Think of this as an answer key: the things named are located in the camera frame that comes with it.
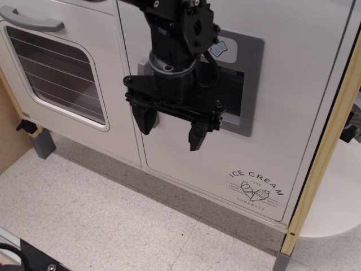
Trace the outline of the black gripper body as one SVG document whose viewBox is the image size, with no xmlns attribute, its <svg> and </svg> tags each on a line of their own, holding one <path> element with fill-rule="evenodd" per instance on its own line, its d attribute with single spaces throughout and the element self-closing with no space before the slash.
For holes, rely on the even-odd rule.
<svg viewBox="0 0 361 271">
<path fill-rule="evenodd" d="M 132 97 L 154 102 L 157 112 L 162 112 L 189 122 L 205 120 L 208 131 L 219 130 L 225 107 L 210 92 L 220 75 L 217 65 L 197 63 L 196 68 L 181 77 L 155 72 L 150 76 L 126 76 L 126 100 Z"/>
</svg>

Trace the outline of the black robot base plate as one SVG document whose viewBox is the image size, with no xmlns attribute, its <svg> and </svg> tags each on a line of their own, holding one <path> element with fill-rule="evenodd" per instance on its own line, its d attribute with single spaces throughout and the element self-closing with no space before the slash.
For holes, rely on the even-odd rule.
<svg viewBox="0 0 361 271">
<path fill-rule="evenodd" d="M 20 265 L 1 264 L 1 270 L 69 270 L 62 263 L 22 239 L 20 240 L 20 248 L 1 243 L 1 249 L 10 251 L 20 258 Z"/>
</svg>

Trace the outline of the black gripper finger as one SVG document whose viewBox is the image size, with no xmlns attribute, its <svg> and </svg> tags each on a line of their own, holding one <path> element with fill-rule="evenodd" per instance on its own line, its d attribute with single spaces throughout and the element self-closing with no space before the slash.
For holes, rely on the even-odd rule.
<svg viewBox="0 0 361 271">
<path fill-rule="evenodd" d="M 191 151 L 200 149 L 207 132 L 208 123 L 205 120 L 195 120 L 191 123 L 191 129 L 188 134 L 188 142 L 190 143 Z"/>
<path fill-rule="evenodd" d="M 148 135 L 156 122 L 157 111 L 155 103 L 146 101 L 141 97 L 132 97 L 130 104 L 139 130 L 143 134 Z"/>
</svg>

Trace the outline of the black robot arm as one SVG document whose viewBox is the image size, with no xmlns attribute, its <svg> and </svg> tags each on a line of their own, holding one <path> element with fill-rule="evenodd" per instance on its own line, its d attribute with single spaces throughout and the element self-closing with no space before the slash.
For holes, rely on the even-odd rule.
<svg viewBox="0 0 361 271">
<path fill-rule="evenodd" d="M 153 74 L 126 76 L 126 100 L 139 130 L 147 135 L 162 112 L 191 122 L 188 141 L 199 150 L 206 134 L 219 130 L 224 105 L 208 93 L 220 69 L 209 49 L 220 27 L 206 1 L 129 1 L 151 30 L 149 64 Z"/>
</svg>

